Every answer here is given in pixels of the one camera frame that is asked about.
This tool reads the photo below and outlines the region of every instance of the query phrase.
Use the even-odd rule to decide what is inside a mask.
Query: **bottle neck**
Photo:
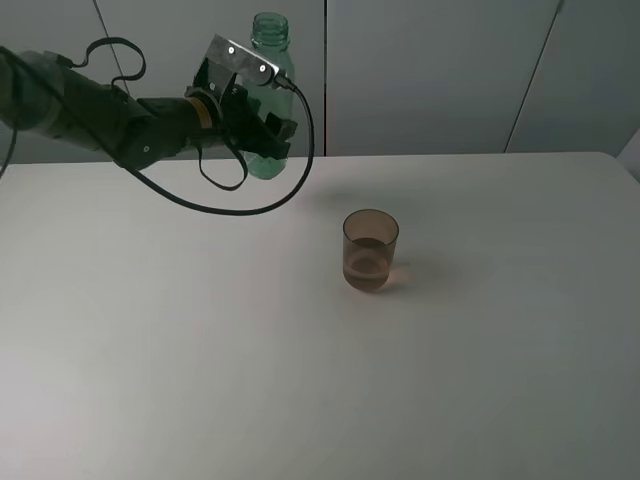
[[[289,22],[277,13],[259,13],[253,19],[251,43],[257,51],[286,50],[289,47]]]

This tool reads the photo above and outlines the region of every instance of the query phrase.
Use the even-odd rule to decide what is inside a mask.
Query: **white wall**
[[[616,156],[640,128],[640,1],[566,0],[510,152]]]
[[[130,82],[134,97],[181,96],[193,81],[214,34],[244,45],[253,17],[262,11],[285,15],[290,22],[290,51],[296,65],[296,83],[307,96],[316,123],[316,153],[322,153],[324,139],[324,3],[323,0],[101,0],[107,29],[136,43],[145,53],[146,76]],[[116,48],[125,73],[137,71],[137,56]],[[294,115],[300,122],[293,141],[293,155],[306,154],[306,123],[295,102]],[[224,150],[220,155],[229,157]]]
[[[328,0],[327,153],[501,152],[558,0]]]
[[[50,50],[79,61],[87,45],[101,37],[104,32],[91,0],[2,1],[0,45],[14,52]],[[111,50],[96,50],[83,73],[100,83],[118,75]],[[11,131],[0,124],[0,158],[10,139]],[[109,157],[29,133],[19,135],[13,159],[17,163],[101,160]]]

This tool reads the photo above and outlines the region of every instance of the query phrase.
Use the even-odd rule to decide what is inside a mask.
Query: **plastic bottle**
[[[287,76],[295,81],[295,69],[289,55],[289,22],[278,13],[259,13],[253,19],[251,44],[256,52],[286,70]],[[293,115],[293,92],[282,88],[258,87],[246,82],[244,87],[249,96],[260,100],[258,115],[262,120],[269,112],[282,119]],[[287,159],[263,158],[255,153],[245,152],[244,158],[249,173],[256,178],[269,180],[278,175],[287,165]]]

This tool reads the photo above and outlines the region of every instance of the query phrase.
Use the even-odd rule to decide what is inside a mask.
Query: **metal bracket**
[[[206,59],[259,86],[270,85],[278,74],[284,74],[278,65],[262,55],[220,35],[211,41]]]

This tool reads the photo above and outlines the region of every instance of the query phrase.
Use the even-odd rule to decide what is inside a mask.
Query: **glass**
[[[382,287],[389,278],[398,223],[380,210],[359,210],[347,217],[342,229],[344,278],[358,290]]]

